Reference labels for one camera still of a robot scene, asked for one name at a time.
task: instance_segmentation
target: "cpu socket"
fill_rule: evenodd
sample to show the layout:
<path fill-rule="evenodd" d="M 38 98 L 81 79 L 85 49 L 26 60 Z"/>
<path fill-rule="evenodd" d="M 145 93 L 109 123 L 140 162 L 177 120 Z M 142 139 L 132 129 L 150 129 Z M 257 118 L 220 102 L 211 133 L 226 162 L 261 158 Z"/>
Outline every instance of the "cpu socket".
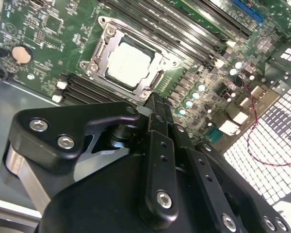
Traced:
<path fill-rule="evenodd" d="M 92 59 L 80 67 L 98 81 L 136 101 L 145 101 L 166 70 L 180 60 L 141 31 L 113 18 L 98 19 L 104 29 Z"/>

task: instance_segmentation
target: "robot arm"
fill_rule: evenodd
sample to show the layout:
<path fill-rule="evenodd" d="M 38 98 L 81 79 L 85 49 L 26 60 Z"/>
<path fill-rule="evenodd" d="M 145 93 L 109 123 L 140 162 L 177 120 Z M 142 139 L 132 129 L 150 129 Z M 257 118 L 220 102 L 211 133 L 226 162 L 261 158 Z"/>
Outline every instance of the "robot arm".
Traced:
<path fill-rule="evenodd" d="M 125 102 L 34 109 L 15 115 L 0 169 L 42 214 L 37 233 L 284 233 L 288 224 L 207 143 L 195 148 L 153 93 Z M 129 153 L 75 182 L 87 150 Z"/>

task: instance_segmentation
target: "red wire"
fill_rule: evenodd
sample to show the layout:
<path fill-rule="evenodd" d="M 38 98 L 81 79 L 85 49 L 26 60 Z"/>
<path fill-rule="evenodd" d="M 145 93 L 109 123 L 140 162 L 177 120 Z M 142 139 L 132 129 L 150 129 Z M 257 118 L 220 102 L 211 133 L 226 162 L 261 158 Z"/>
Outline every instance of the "red wire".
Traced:
<path fill-rule="evenodd" d="M 249 88 L 248 86 L 245 84 L 245 89 L 249 91 Z M 254 102 L 254 97 L 252 95 L 250 95 L 250 99 L 251 99 L 251 103 L 252 103 L 252 109 L 253 109 L 253 112 L 254 112 L 254 116 L 255 116 L 255 123 L 254 125 L 252 126 L 249 134 L 248 134 L 248 138 L 247 138 L 247 150 L 248 150 L 248 153 L 249 155 L 257 162 L 263 164 L 263 165 L 268 165 L 268 166 L 274 166 L 274 167 L 278 167 L 278 166 L 291 166 L 291 163 L 286 163 L 286 164 L 270 164 L 270 163 L 267 163 L 267 162 L 263 162 L 261 161 L 259 158 L 257 158 L 256 156 L 254 156 L 250 150 L 250 140 L 251 140 L 251 134 L 254 132 L 254 130 L 257 128 L 257 126 L 259 125 L 259 117 L 258 117 L 258 113 L 257 113 L 257 107 L 256 107 L 256 104 Z"/>

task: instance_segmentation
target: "silver screw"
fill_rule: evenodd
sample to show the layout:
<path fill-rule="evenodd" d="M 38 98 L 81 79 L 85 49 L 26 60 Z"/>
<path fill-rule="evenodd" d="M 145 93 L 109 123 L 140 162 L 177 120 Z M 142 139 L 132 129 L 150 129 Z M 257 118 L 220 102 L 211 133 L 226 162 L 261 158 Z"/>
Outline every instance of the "silver screw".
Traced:
<path fill-rule="evenodd" d="M 107 35 L 108 36 L 114 36 L 115 34 L 115 30 L 113 28 L 108 28 L 107 29 Z"/>
<path fill-rule="evenodd" d="M 211 151 L 210 146 L 208 146 L 207 144 L 204 144 L 204 147 L 205 147 L 206 150 Z"/>
<path fill-rule="evenodd" d="M 178 129 L 181 133 L 184 132 L 184 128 L 183 128 L 181 125 L 178 125 L 178 126 L 177 126 L 177 129 Z"/>
<path fill-rule="evenodd" d="M 71 149 L 74 147 L 74 140 L 69 136 L 61 136 L 57 140 L 58 146 L 64 149 Z"/>
<path fill-rule="evenodd" d="M 233 219 L 227 214 L 222 214 L 223 224 L 228 228 L 231 232 L 236 232 L 236 224 Z"/>
<path fill-rule="evenodd" d="M 39 120 L 39 119 L 32 120 L 29 123 L 29 126 L 32 130 L 38 131 L 38 132 L 43 132 L 47 130 L 49 127 L 49 125 L 45 121 Z"/>
<path fill-rule="evenodd" d="M 269 229 L 271 229 L 272 231 L 276 230 L 275 225 L 270 221 L 270 219 L 268 217 L 264 217 L 264 221 Z"/>
<path fill-rule="evenodd" d="M 165 209 L 170 209 L 172 205 L 172 201 L 170 196 L 165 192 L 158 192 L 156 195 L 157 202 L 161 205 L 161 207 Z"/>
<path fill-rule="evenodd" d="M 279 227 L 281 227 L 281 229 L 283 229 L 285 232 L 288 230 L 285 224 L 280 219 L 276 218 L 276 222 L 279 225 Z"/>
<path fill-rule="evenodd" d="M 91 64 L 91 67 L 90 67 L 90 69 L 92 70 L 92 71 L 97 71 L 98 70 L 98 65 L 97 64 Z"/>

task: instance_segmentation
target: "black cable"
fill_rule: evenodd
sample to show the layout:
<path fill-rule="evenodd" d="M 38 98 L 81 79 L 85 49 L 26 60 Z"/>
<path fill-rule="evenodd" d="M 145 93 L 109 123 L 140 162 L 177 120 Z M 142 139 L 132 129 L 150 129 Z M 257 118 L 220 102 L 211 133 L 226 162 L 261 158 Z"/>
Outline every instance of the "black cable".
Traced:
<path fill-rule="evenodd" d="M 4 76 L 0 79 L 0 83 L 2 83 L 8 79 L 9 73 L 1 62 L 0 62 L 0 69 L 3 71 L 3 74 L 4 74 Z"/>

